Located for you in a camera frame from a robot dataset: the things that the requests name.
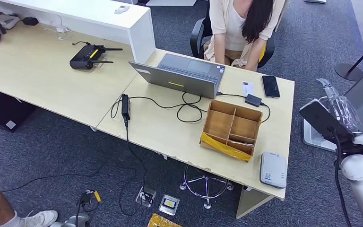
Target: small card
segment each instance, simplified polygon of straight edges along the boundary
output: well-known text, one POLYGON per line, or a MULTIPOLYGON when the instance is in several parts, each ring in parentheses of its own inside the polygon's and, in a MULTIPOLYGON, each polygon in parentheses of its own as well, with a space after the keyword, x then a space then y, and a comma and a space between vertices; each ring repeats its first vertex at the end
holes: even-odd
POLYGON ((254 90, 254 84, 252 82, 243 81, 243 93, 252 95, 254 90))

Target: gray laptop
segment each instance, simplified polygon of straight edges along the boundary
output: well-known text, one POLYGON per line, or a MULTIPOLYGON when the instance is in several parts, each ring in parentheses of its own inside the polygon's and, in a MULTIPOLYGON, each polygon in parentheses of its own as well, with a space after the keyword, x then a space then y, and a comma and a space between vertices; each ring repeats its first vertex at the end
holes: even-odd
POLYGON ((158 67, 129 61, 150 84, 215 99, 225 67, 210 62, 166 54, 158 67))

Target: smartphone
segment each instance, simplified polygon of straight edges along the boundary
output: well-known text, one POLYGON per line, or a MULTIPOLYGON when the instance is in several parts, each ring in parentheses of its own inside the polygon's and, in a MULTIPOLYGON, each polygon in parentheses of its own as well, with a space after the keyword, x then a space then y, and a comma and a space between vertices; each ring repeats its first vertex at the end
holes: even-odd
POLYGON ((279 87, 277 86, 276 77, 262 76, 262 83, 264 85, 265 97, 280 98, 279 87))

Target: wooden compartment organizer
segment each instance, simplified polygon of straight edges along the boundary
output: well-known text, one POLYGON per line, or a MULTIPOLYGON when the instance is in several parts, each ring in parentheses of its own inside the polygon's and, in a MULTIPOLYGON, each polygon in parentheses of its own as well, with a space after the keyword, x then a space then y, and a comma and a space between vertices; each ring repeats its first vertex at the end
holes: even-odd
POLYGON ((260 111, 214 100, 208 108, 200 144, 249 161, 261 119, 260 111))

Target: metal stool base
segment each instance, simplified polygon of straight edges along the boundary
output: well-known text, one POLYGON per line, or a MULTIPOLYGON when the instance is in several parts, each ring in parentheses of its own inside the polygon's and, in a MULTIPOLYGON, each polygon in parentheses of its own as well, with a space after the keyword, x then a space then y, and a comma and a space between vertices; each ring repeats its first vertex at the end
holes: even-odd
POLYGON ((186 165, 186 168, 184 169, 184 182, 179 185, 179 188, 181 190, 185 190, 187 188, 195 196, 198 196, 200 198, 205 199, 205 203, 204 203, 204 208, 205 209, 210 209, 211 208, 211 202, 209 201, 210 199, 214 199, 214 198, 220 196, 221 194, 223 194, 225 192, 226 189, 229 190, 229 191, 231 191, 234 188, 233 187, 233 184, 229 180, 221 180, 221 179, 218 179, 218 178, 208 177, 206 175, 202 175, 202 176, 193 178, 191 180, 187 180, 186 173, 187 173, 188 167, 189 166, 186 165), (200 181, 200 180, 205 180, 205 193, 206 193, 206 195, 201 195, 201 194, 193 191, 191 189, 191 187, 189 186, 189 183, 192 183, 192 182, 195 182, 195 181, 200 181), (209 195, 209 185, 208 185, 208 181, 209 180, 213 180, 213 181, 217 181, 217 182, 224 183, 225 186, 223 187, 223 189, 220 192, 216 193, 213 196, 210 196, 209 195))

